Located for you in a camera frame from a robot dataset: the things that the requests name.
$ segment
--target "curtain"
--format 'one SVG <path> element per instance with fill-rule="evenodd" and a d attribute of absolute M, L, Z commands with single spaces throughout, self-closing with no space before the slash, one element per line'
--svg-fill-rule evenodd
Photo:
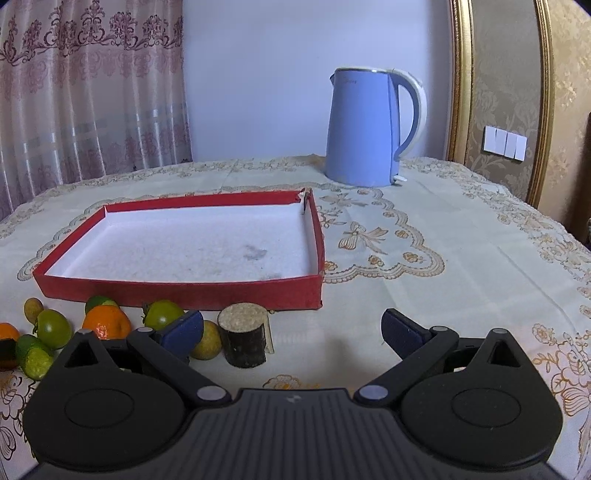
<path fill-rule="evenodd" d="M 190 161 L 182 0 L 0 11 L 0 220 L 59 184 Z"/>

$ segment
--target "kettle lid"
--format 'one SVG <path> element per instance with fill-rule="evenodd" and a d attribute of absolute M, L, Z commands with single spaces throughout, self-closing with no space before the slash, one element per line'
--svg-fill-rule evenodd
<path fill-rule="evenodd" d="M 339 67 L 335 70 L 335 73 L 342 72 L 344 70 L 354 70 L 357 72 L 390 73 L 390 70 L 373 69 L 372 67 Z"/>

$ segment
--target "orange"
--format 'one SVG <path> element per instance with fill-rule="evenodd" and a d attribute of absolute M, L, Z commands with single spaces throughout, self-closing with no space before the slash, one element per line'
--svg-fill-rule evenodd
<path fill-rule="evenodd" d="M 0 340 L 11 338 L 16 342 L 20 336 L 18 330 L 10 323 L 0 323 Z"/>
<path fill-rule="evenodd" d="M 98 305 L 86 314 L 82 328 L 94 331 L 101 340 L 114 340 L 127 337 L 131 322 L 119 307 Z"/>

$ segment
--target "cucumber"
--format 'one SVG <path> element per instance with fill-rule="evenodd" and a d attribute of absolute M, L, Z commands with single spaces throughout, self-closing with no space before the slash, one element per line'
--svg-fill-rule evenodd
<path fill-rule="evenodd" d="M 25 361 L 25 357 L 29 350 L 33 347 L 40 348 L 48 355 L 53 355 L 53 351 L 47 345 L 45 345 L 42 341 L 39 340 L 36 336 L 33 335 L 21 335 L 17 340 L 17 345 L 15 347 L 15 353 L 17 356 L 18 365 L 23 368 L 23 364 Z"/>
<path fill-rule="evenodd" d="M 33 346 L 27 352 L 22 371 L 32 380 L 41 380 L 50 369 L 53 356 L 41 347 Z"/>

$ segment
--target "lace tablecloth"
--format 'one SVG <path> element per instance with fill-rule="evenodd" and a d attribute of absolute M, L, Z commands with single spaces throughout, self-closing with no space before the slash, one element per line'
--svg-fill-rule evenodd
<path fill-rule="evenodd" d="M 467 337 L 505 327 L 563 409 L 551 464 L 567 478 L 588 478 L 591 253 L 561 225 L 461 165 L 406 160 L 403 185 L 359 189 L 329 181 L 322 163 L 316 156 L 191 163 L 49 190 L 0 223 L 1 320 L 30 331 L 23 302 L 42 298 L 32 268 L 106 203 L 311 187 L 325 235 L 324 307 L 272 314 L 275 354 L 260 367 L 237 369 L 222 355 L 192 366 L 232 393 L 240 387 L 353 391 L 400 361 L 381 337 L 386 308 Z M 82 304 L 43 300 L 75 327 L 82 324 Z M 140 310 L 126 311 L 139 326 Z M 35 464 L 21 423 L 34 388 L 19 371 L 2 376 L 0 478 L 18 478 Z"/>

